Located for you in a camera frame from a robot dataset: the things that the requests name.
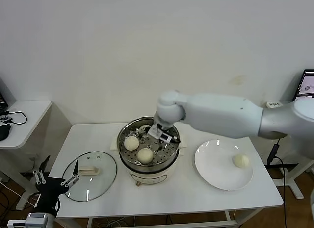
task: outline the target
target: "black cable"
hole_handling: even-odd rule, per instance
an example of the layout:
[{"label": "black cable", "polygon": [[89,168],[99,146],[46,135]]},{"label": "black cable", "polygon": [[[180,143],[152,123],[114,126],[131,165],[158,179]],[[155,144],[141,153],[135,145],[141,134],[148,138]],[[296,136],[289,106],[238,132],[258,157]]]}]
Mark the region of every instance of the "black cable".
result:
[{"label": "black cable", "polygon": [[284,194],[283,194],[283,197],[284,197],[284,215],[285,215],[285,228],[287,228],[287,217],[286,217],[286,194],[285,194],[285,191],[286,191],[286,175],[285,175],[285,168],[284,168],[284,163],[283,161],[281,160],[281,158],[275,156],[275,158],[279,159],[282,166],[283,166],[283,171],[284,171]]},{"label": "black cable", "polygon": [[[9,209],[11,209],[14,204],[20,199],[20,197],[17,197],[17,199],[12,203],[12,205],[9,207]],[[5,219],[5,217],[7,216],[8,212],[10,211],[9,209],[7,209],[3,214],[1,214],[0,216],[0,221],[3,221]]]},{"label": "black cable", "polygon": [[5,208],[5,210],[4,210],[4,212],[0,215],[0,217],[1,217],[4,213],[6,213],[6,212],[8,211],[8,208],[7,208],[7,207],[9,207],[9,198],[8,198],[7,195],[6,195],[5,193],[3,193],[2,191],[1,191],[1,193],[6,197],[7,206],[3,206],[3,204],[1,204],[1,206],[3,206],[3,207]]},{"label": "black cable", "polygon": [[23,112],[21,112],[21,111],[17,111],[17,112],[9,112],[9,114],[23,114],[23,116],[25,117],[25,121],[23,122],[23,123],[15,123],[15,122],[13,122],[12,120],[9,122],[9,123],[12,123],[12,124],[16,124],[16,125],[22,125],[22,124],[24,124],[24,123],[26,123],[27,122],[27,117],[26,117],[26,115],[23,113]]},{"label": "black cable", "polygon": [[9,207],[9,198],[8,198],[7,195],[6,195],[5,193],[3,193],[2,191],[0,191],[0,193],[3,194],[3,195],[5,196],[5,198],[6,198],[6,200],[7,200],[7,206],[3,205],[3,204],[0,202],[0,205],[1,205],[2,207],[4,207],[6,210],[9,210],[9,211],[11,211],[11,212],[20,212],[20,211],[24,211],[24,210],[26,210],[26,209],[32,207],[32,205],[29,205],[28,207],[25,207],[25,208],[22,209],[22,210],[15,210],[15,209],[8,208],[8,207]]},{"label": "black cable", "polygon": [[16,124],[16,125],[22,125],[22,124],[27,122],[26,115],[21,111],[16,111],[16,112],[5,111],[5,112],[1,113],[0,115],[10,115],[10,114],[23,114],[25,121],[23,123],[16,123],[16,122],[12,121],[12,119],[11,119],[11,120],[6,120],[6,121],[2,121],[2,122],[4,122],[5,124],[10,123],[10,124]]}]

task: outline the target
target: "white table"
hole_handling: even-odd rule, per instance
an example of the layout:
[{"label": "white table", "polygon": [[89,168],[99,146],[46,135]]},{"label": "white table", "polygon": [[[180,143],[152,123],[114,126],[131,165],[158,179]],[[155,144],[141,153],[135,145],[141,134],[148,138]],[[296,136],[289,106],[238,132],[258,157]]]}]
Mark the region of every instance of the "white table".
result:
[{"label": "white table", "polygon": [[[12,127],[9,136],[5,140],[0,141],[0,171],[26,190],[22,195],[25,199],[28,199],[31,194],[37,191],[36,187],[20,174],[12,160],[7,156],[5,150],[13,150],[22,147],[50,106],[50,101],[16,101],[8,109],[9,112],[23,112],[27,116],[27,122],[23,125],[11,124]],[[17,123],[22,123],[25,120],[22,114],[12,114],[10,117]],[[20,200],[16,209],[22,210],[25,203],[24,200]]]},{"label": "white table", "polygon": [[[50,177],[62,177],[64,170],[76,157],[90,151],[103,151],[113,156],[117,163],[117,176],[112,187],[102,196],[88,201],[76,202],[65,195],[60,196],[61,209],[58,218],[92,218],[113,216],[142,216],[179,213],[201,213],[240,209],[243,212],[232,221],[226,212],[223,222],[183,224],[180,227],[227,227],[243,224],[265,207],[280,206],[283,200],[259,155],[249,138],[236,142],[250,157],[254,167],[252,181],[238,191],[223,191],[206,183],[193,166],[194,153],[199,145],[211,139],[226,139],[192,129],[189,125],[177,123],[184,134],[188,147],[185,155],[179,157],[174,174],[165,182],[137,187],[119,155],[110,150],[112,139],[125,124],[85,124],[73,125],[63,147],[53,165]],[[63,226],[73,227],[69,220]]]}]

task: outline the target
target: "table leg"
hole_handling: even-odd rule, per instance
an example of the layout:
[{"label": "table leg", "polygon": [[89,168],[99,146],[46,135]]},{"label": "table leg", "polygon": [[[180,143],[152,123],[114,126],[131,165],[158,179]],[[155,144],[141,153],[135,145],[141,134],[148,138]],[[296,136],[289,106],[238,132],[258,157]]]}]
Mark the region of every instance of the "table leg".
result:
[{"label": "table leg", "polygon": [[234,226],[233,228],[237,228],[243,223],[245,223],[246,221],[250,220],[256,214],[262,211],[262,209],[263,208],[242,211],[241,214],[236,218],[236,222],[238,223],[238,225]]},{"label": "table leg", "polygon": [[64,228],[82,228],[82,226],[73,219],[55,219],[55,222],[62,225]]},{"label": "table leg", "polygon": [[90,217],[88,218],[87,228],[92,228],[92,225],[93,225],[93,218]]},{"label": "table leg", "polygon": [[[291,191],[293,192],[294,196],[296,199],[303,199],[304,196],[299,189],[298,185],[295,183],[295,179],[303,173],[305,170],[310,168],[314,164],[314,160],[310,159],[304,159],[302,162],[298,164],[294,169],[292,169],[290,172],[285,168],[285,175],[286,175],[286,186],[289,186]],[[273,179],[273,182],[275,185],[278,186],[283,186],[284,185],[284,180],[282,179]]]},{"label": "table leg", "polygon": [[[17,184],[23,187],[26,191],[23,194],[23,198],[28,199],[29,196],[35,192],[37,189],[34,184],[32,184],[29,180],[27,180],[24,176],[22,176],[19,171],[13,166],[14,163],[6,157],[5,154],[1,154],[0,156],[0,171],[6,174],[9,178],[14,180]],[[26,202],[20,199],[17,210],[22,210],[25,206]]]}]

